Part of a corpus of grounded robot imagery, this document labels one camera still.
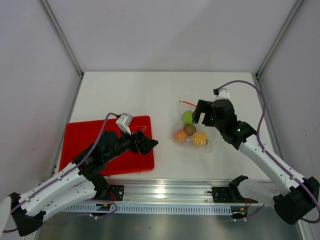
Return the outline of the green apple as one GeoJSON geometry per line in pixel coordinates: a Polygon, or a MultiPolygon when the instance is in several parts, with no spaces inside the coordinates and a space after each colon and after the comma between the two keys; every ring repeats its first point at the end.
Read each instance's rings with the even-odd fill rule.
{"type": "Polygon", "coordinates": [[[182,119],[182,122],[185,124],[185,125],[193,125],[194,122],[193,122],[193,111],[192,110],[186,110],[182,116],[181,116],[181,119],[182,119]]]}

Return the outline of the brown kiwi fruit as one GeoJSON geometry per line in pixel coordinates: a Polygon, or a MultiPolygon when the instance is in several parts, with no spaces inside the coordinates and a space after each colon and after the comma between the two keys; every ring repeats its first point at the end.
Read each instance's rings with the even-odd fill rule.
{"type": "Polygon", "coordinates": [[[197,131],[196,127],[192,124],[185,125],[183,130],[187,136],[192,136],[197,131]]]}

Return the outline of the clear zip bag orange zipper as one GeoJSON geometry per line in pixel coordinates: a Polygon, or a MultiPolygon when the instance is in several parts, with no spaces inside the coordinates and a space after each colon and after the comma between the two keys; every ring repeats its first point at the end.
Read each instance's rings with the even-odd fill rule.
{"type": "Polygon", "coordinates": [[[185,100],[178,101],[172,120],[172,140],[181,147],[210,152],[212,150],[213,137],[203,125],[194,123],[193,112],[195,110],[195,104],[185,100]]]}

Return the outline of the orange peach with leaf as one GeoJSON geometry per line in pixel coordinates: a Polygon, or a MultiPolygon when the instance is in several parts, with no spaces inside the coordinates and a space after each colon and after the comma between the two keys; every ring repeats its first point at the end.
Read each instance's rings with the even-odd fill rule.
{"type": "Polygon", "coordinates": [[[205,147],[207,145],[208,136],[203,131],[196,131],[192,136],[191,140],[196,147],[205,147]]]}

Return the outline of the small orange peach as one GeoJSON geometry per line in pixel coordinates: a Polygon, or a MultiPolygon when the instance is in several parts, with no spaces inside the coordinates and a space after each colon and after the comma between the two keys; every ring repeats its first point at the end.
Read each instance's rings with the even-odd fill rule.
{"type": "Polygon", "coordinates": [[[176,142],[184,143],[187,141],[188,135],[183,129],[180,129],[173,134],[173,138],[176,142]]]}

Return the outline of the red plastic tray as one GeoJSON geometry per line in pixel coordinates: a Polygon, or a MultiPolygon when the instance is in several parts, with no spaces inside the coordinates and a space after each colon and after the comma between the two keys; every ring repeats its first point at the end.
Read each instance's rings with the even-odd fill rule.
{"type": "MultiPolygon", "coordinates": [[[[59,171],[62,171],[82,151],[94,143],[103,124],[102,120],[82,121],[69,123],[65,127],[59,171]]],[[[148,115],[134,116],[130,130],[136,132],[142,130],[148,138],[152,137],[151,119],[148,115]]],[[[155,167],[154,152],[147,155],[133,153],[131,151],[122,154],[109,162],[100,172],[103,176],[148,172],[155,167]]]]}

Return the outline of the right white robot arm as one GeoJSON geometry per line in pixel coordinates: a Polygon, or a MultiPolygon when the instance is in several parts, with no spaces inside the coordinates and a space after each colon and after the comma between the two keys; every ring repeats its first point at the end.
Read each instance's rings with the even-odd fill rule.
{"type": "Polygon", "coordinates": [[[268,151],[259,133],[247,122],[237,119],[230,100],[199,100],[192,113],[194,123],[199,122],[201,114],[204,114],[203,125],[215,127],[225,142],[250,158],[275,186],[272,190],[246,178],[228,189],[232,201],[239,202],[243,198],[256,200],[272,207],[290,225],[304,220],[311,210],[320,208],[320,183],[314,177],[305,178],[272,151],[268,151]]]}

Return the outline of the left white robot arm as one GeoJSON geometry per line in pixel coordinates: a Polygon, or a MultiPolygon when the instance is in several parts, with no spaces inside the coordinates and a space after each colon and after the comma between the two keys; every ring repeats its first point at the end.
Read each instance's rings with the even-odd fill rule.
{"type": "Polygon", "coordinates": [[[145,136],[142,130],[122,135],[110,130],[100,132],[95,142],[57,175],[26,193],[10,194],[16,231],[25,237],[71,205],[105,199],[110,187],[100,172],[107,163],[126,152],[147,155],[158,143],[145,136]]]}

